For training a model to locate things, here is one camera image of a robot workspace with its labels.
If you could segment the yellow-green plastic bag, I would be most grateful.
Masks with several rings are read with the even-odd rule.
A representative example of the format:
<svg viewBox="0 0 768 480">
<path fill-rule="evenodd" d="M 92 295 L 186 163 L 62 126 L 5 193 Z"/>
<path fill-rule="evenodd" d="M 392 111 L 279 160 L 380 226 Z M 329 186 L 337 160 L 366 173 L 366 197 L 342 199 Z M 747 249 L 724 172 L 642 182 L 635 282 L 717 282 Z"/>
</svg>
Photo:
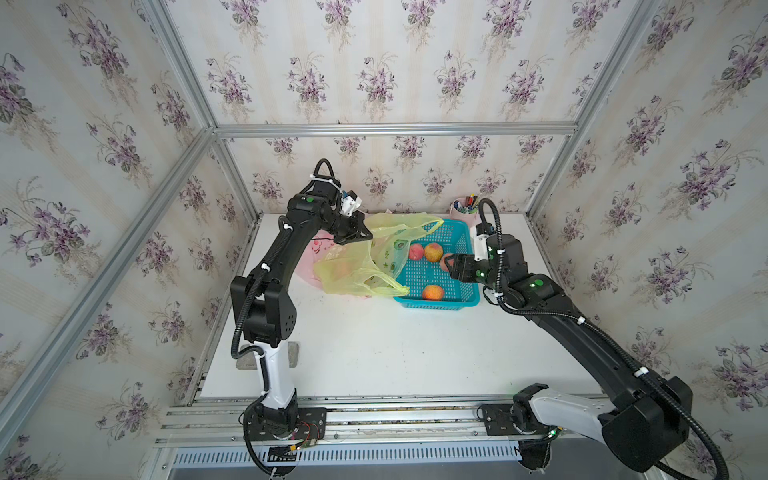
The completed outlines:
<svg viewBox="0 0 768 480">
<path fill-rule="evenodd" d="M 376 213 L 364 225 L 373 238 L 330 247 L 312 266 L 327 294 L 357 297 L 402 297 L 410 288 L 397 277 L 408 262 L 409 249 L 436 232 L 444 220 L 427 213 Z"/>
</svg>

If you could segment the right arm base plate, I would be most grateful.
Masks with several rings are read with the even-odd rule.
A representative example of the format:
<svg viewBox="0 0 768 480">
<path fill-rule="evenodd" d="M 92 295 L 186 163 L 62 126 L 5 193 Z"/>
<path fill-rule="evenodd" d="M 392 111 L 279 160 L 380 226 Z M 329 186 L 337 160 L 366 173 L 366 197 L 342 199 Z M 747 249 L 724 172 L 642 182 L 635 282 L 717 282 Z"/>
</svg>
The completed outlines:
<svg viewBox="0 0 768 480">
<path fill-rule="evenodd" d="M 481 404 L 475 414 L 483 422 L 488 436 L 524 435 L 550 441 L 563 432 L 559 426 L 539 421 L 531 408 L 520 402 Z"/>
</svg>

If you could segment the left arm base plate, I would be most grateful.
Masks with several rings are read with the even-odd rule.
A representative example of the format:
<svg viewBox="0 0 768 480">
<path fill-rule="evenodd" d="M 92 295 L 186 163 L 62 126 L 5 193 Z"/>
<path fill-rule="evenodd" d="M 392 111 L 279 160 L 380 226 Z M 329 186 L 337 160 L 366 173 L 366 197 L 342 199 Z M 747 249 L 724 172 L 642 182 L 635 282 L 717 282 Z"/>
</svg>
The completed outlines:
<svg viewBox="0 0 768 480">
<path fill-rule="evenodd" d="M 257 405 L 242 416 L 242 425 L 252 441 L 316 441 L 325 436 L 328 410 L 322 407 L 285 409 Z"/>
</svg>

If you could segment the red peach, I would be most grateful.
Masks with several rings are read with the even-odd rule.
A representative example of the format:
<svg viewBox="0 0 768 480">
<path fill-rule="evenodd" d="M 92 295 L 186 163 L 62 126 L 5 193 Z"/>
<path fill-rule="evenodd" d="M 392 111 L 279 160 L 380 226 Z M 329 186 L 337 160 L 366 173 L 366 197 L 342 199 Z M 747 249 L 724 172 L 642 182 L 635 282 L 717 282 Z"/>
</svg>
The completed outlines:
<svg viewBox="0 0 768 480">
<path fill-rule="evenodd" d="M 410 261 L 420 261 L 424 257 L 424 247 L 418 243 L 412 243 L 408 250 L 408 259 Z"/>
</svg>

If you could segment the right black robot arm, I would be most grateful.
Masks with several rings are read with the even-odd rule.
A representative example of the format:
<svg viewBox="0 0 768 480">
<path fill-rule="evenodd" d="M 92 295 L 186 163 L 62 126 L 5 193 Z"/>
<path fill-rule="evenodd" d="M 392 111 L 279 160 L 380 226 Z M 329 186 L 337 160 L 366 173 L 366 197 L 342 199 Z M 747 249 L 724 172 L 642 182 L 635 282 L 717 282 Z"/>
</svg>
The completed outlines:
<svg viewBox="0 0 768 480">
<path fill-rule="evenodd" d="M 692 415 L 693 393 L 680 378 L 664 378 L 642 364 L 576 307 L 545 274 L 529 272 L 521 242 L 502 231 L 500 213 L 488 198 L 477 202 L 479 222 L 471 254 L 449 254 L 450 276 L 482 286 L 491 305 L 522 317 L 554 338 L 607 395 L 599 406 L 581 397 L 534 383 L 516 393 L 508 413 L 487 426 L 507 424 L 527 436 L 521 454 L 529 470 L 545 468 L 551 444 L 565 429 L 605 445 L 625 467 L 640 473 L 656 468 L 674 479 L 684 473 L 664 458 L 695 435 L 709 453 L 714 478 L 730 476 L 711 436 Z"/>
</svg>

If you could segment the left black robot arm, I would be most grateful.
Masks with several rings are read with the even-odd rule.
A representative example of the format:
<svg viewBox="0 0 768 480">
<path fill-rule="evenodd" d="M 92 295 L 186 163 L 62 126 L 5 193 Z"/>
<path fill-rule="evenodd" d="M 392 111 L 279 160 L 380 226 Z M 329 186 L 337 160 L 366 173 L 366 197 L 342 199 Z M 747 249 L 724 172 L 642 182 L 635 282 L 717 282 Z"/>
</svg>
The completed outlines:
<svg viewBox="0 0 768 480">
<path fill-rule="evenodd" d="M 320 231 L 334 243 L 371 241 L 373 234 L 359 211 L 360 198 L 336 178 L 330 161 L 320 159 L 309 183 L 287 204 L 278 219 L 278 234 L 260 262 L 230 283 L 234 333 L 230 356 L 254 359 L 262 390 L 243 415 L 289 430 L 299 419 L 297 392 L 289 373 L 287 341 L 297 323 L 289 295 L 294 271 L 306 247 Z"/>
</svg>

